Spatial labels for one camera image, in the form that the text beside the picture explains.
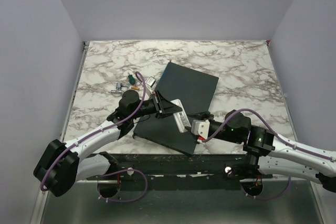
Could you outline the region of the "white remote control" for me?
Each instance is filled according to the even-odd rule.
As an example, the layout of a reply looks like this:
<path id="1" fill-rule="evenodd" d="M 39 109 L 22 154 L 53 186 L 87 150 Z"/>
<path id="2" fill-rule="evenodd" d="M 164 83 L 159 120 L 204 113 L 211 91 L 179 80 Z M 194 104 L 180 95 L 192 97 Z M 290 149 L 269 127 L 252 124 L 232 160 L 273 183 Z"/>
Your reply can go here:
<path id="1" fill-rule="evenodd" d="M 182 109 L 180 112 L 176 112 L 173 114 L 179 132 L 180 133 L 187 132 L 186 127 L 191 127 L 191 124 L 180 99 L 175 99 L 172 100 L 171 102 Z"/>

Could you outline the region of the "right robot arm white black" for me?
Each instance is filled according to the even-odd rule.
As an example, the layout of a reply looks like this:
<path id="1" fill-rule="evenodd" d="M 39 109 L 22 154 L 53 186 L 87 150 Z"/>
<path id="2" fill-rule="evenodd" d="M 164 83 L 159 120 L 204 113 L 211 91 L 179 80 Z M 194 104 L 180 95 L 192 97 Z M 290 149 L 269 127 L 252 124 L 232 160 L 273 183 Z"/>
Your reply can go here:
<path id="1" fill-rule="evenodd" d="M 260 118 L 264 127 L 252 125 L 244 116 L 246 109 L 232 110 L 224 122 L 214 120 L 210 112 L 192 114 L 193 122 L 184 130 L 196 136 L 199 143 L 212 139 L 242 144 L 246 153 L 241 164 L 225 169 L 229 179 L 259 179 L 263 175 L 285 175 L 303 178 L 335 192 L 335 152 L 311 147 L 276 133 Z"/>

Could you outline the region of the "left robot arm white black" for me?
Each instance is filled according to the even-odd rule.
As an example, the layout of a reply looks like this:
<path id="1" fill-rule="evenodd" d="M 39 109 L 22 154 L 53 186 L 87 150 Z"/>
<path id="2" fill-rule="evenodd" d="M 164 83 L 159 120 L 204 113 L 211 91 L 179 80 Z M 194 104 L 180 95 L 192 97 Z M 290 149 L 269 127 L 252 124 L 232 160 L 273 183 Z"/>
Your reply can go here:
<path id="1" fill-rule="evenodd" d="M 165 99 L 159 92 L 145 100 L 134 90 L 126 91 L 116 110 L 97 128 L 71 141 L 62 143 L 55 139 L 47 145 L 33 171 L 40 182 L 40 190 L 62 196 L 83 173 L 80 164 L 90 168 L 95 160 L 89 155 L 128 134 L 135 119 L 152 114 L 160 119 L 180 112 L 183 112 L 182 106 Z"/>

